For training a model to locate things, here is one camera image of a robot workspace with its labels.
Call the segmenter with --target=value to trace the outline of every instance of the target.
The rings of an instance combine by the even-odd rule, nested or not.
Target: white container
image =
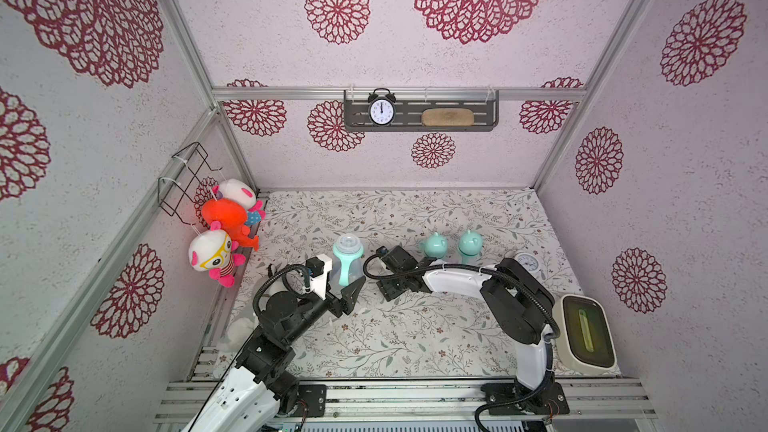
[[[552,316],[560,327],[555,343],[565,367],[585,375],[604,374],[616,367],[614,340],[600,302],[566,294],[554,303]]]

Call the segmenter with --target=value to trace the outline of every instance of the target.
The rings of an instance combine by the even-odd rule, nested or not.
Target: pink plush limb
[[[232,275],[227,275],[225,277],[220,278],[219,283],[225,286],[226,288],[230,288],[233,285],[235,285],[235,277],[233,277]]]

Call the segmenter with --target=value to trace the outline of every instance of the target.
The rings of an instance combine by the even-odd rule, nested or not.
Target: floral tablecloth
[[[456,244],[467,228],[484,238],[479,263],[527,251],[542,263],[537,277],[557,297],[581,293],[542,204],[532,190],[273,192],[230,320],[252,315],[255,288],[286,264],[331,254],[351,232],[366,256],[381,245],[402,245],[420,258],[418,244],[434,232],[449,240],[448,262],[460,262]],[[317,377],[445,377],[514,375],[512,340],[483,301],[456,294],[407,292],[386,302],[367,281],[351,316],[321,319],[295,342],[290,371]],[[220,377],[232,354],[217,360]],[[558,374],[573,374],[555,361]]]

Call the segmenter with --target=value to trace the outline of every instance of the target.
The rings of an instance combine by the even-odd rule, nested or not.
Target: aluminum frame
[[[587,79],[586,95],[581,102],[574,105],[574,108],[565,117],[560,133],[555,138],[552,148],[549,149],[547,157],[536,174],[536,179],[532,185],[536,192],[541,192],[546,187],[550,178],[552,178],[565,151],[570,147],[574,134],[581,128],[581,124],[586,120],[592,104],[608,84],[610,74],[614,71],[619,59],[629,46],[632,36],[640,27],[651,2],[653,0],[630,0],[624,8],[619,23],[611,34],[608,44],[600,55],[600,59],[598,59],[598,64]]]
[[[222,87],[213,88],[216,100],[344,100],[367,101],[376,86],[350,87]],[[398,100],[443,100],[481,102],[493,98],[498,91],[499,100],[571,100],[579,101],[586,89],[547,87],[389,87]]]
[[[585,89],[544,89],[534,87],[500,88],[500,100],[571,100],[581,101],[578,108],[569,114],[558,134],[555,144],[545,159],[534,183],[536,190],[546,186],[552,171],[562,158],[564,150],[569,146],[575,130],[583,122],[590,105],[602,91],[610,72],[615,68],[620,54],[632,34],[638,28],[640,20],[648,10],[652,0],[631,0],[624,11],[616,30],[614,30],[608,45],[587,81]],[[243,178],[257,190],[256,182],[248,168],[242,150],[237,143],[231,124],[224,119],[219,102],[221,100],[340,100],[343,88],[333,87],[263,87],[263,88],[227,88],[212,87],[205,65],[200,57],[192,35],[178,6],[177,0],[158,0],[165,15],[166,24],[181,48],[194,82],[208,110],[197,121],[182,146],[200,140],[209,131],[218,116],[225,124],[225,137],[230,150],[233,152],[237,165],[241,168]],[[368,90],[373,87],[357,87],[352,93],[353,99],[365,99]],[[484,100],[491,88],[394,88],[393,91],[404,100],[418,100],[423,97],[440,100]],[[178,177],[184,165],[171,159],[164,170],[163,176]],[[16,387],[9,391],[0,406],[0,432],[15,432],[24,427],[30,413],[36,407],[43,393],[62,365],[62,361],[74,346],[82,331],[88,326],[90,318],[104,300],[130,254],[135,249],[141,236],[151,225],[158,206],[155,201],[154,184],[149,187],[139,206],[129,217],[120,233],[109,245],[102,260],[92,270],[88,279],[83,283],[70,301],[64,312],[54,323],[52,329],[45,335],[43,342],[33,353],[32,359],[18,378]]]
[[[215,111],[206,111],[197,120],[183,146],[203,139],[216,126],[215,117]],[[184,158],[190,158],[192,152],[193,149],[190,148],[188,156]],[[181,160],[170,158],[160,176],[178,179],[184,170],[186,167]],[[161,194],[168,193],[172,187],[171,182],[166,184],[161,186]],[[91,269],[82,286],[35,349],[29,363],[16,380],[15,387],[3,398],[0,404],[0,432],[15,432],[24,427],[46,389],[54,382],[56,373],[72,347],[90,323],[91,317],[118,280],[141,237],[152,225],[158,210],[158,190],[155,181],[152,181],[128,221],[101,255],[101,260]]]
[[[301,385],[328,387],[326,411],[313,422],[392,422],[402,420],[472,420],[475,409],[485,404],[480,387],[513,378],[331,378],[302,380]],[[571,409],[558,420],[657,419],[656,411],[639,379],[585,378],[559,376],[563,394]],[[171,382],[157,409],[156,424],[179,423],[191,419],[202,407],[217,382]],[[540,420],[544,415],[491,416],[496,420]],[[274,422],[298,422],[301,418],[275,418]]]

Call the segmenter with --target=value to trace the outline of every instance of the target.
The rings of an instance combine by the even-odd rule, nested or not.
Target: zip tie
[[[171,182],[176,184],[179,188],[181,188],[181,184],[179,184],[178,181],[176,181],[175,179],[173,179],[171,177],[161,177],[161,179],[163,179],[163,180],[170,180]]]

